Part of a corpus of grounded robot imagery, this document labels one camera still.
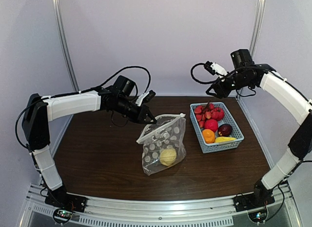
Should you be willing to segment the red lychee bunch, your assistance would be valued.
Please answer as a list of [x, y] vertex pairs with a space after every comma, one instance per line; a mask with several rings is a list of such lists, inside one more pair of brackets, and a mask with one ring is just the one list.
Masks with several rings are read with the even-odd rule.
[[204, 128], [205, 122], [213, 118], [214, 108], [212, 103], [195, 107], [194, 114], [200, 128]]

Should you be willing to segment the red fake apple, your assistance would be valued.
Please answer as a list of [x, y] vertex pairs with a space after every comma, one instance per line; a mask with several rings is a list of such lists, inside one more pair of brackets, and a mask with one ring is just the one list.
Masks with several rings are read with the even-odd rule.
[[218, 130], [218, 122], [215, 119], [208, 119], [204, 123], [204, 129], [209, 129], [213, 132], [216, 132]]
[[222, 108], [220, 107], [215, 107], [212, 111], [212, 118], [220, 121], [224, 118], [224, 111]]

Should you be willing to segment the clear polka dot zip bag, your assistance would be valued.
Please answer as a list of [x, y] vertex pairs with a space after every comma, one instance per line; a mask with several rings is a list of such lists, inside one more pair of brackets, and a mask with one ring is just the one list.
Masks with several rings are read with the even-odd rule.
[[[180, 163], [186, 157], [183, 138], [186, 131], [186, 118], [184, 113], [161, 114], [156, 116], [156, 124], [144, 127], [137, 143], [143, 145], [142, 169], [150, 176]], [[170, 166], [160, 163], [160, 153], [173, 148], [176, 150], [176, 160]]]

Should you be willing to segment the light blue plastic basket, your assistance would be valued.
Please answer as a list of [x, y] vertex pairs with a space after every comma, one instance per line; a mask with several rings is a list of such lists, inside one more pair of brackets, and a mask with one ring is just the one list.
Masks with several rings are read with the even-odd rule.
[[244, 136], [222, 102], [193, 103], [190, 119], [203, 153], [235, 149]]

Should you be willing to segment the purple fake fruit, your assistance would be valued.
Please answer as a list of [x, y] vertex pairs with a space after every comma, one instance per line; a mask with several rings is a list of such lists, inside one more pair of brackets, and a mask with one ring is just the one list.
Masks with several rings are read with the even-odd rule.
[[231, 135], [232, 131], [233, 131], [233, 128], [230, 124], [222, 124], [218, 128], [217, 133], [219, 136], [228, 137]]

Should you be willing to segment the pale yellow fake pear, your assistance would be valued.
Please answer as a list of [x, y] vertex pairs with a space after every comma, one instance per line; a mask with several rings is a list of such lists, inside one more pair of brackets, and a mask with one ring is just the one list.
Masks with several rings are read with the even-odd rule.
[[165, 166], [170, 166], [176, 160], [176, 150], [173, 148], [165, 149], [160, 153], [160, 163]]

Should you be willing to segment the orange fake orange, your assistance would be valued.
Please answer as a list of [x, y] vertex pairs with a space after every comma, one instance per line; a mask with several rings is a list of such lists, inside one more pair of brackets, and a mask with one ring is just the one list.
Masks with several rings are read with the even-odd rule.
[[207, 144], [212, 144], [215, 142], [215, 133], [210, 129], [204, 129], [202, 131], [202, 136]]

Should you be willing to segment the yellow fake lemon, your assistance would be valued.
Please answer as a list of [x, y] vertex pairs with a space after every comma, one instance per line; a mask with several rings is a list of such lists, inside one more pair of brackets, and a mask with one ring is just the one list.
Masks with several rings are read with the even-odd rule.
[[237, 140], [237, 138], [234, 137], [217, 137], [215, 138], [215, 143], [225, 143], [225, 142], [231, 142], [231, 141], [235, 141]]

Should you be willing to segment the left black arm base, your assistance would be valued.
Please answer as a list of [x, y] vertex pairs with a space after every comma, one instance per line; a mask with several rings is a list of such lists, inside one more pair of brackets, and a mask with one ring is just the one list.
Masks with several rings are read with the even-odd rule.
[[46, 188], [46, 190], [45, 203], [56, 208], [52, 218], [57, 224], [62, 226], [68, 223], [74, 214], [84, 213], [87, 203], [86, 197], [69, 194], [65, 186], [56, 190], [50, 188]]

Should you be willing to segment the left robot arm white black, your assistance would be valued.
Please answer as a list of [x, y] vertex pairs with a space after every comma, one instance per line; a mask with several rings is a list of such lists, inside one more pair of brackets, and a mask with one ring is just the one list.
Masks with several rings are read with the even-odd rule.
[[129, 95], [136, 86], [129, 78], [118, 76], [109, 87], [98, 85], [53, 96], [33, 93], [29, 97], [15, 126], [21, 126], [26, 139], [22, 146], [29, 151], [36, 170], [50, 191], [63, 186], [54, 154], [74, 115], [104, 110], [119, 113], [135, 124], [156, 123], [146, 104], [156, 95], [155, 92], [147, 89], [135, 101], [130, 100]]

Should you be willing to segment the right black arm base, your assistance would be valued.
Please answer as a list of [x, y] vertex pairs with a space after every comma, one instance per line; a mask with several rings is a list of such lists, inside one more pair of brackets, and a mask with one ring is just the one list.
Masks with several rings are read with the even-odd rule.
[[249, 220], [256, 224], [264, 224], [268, 217], [268, 205], [274, 204], [275, 199], [271, 191], [262, 192], [258, 187], [252, 193], [238, 193], [233, 197], [236, 212], [247, 212]]

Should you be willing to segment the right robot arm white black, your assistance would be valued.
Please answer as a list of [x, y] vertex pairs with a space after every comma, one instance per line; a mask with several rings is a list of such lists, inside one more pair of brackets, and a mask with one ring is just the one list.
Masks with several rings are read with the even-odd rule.
[[298, 124], [287, 150], [276, 165], [258, 182], [258, 189], [272, 190], [290, 175], [312, 150], [312, 102], [270, 65], [256, 64], [247, 49], [231, 53], [233, 71], [216, 62], [207, 61], [204, 68], [217, 79], [210, 82], [207, 95], [223, 99], [244, 87], [261, 88], [277, 100]]

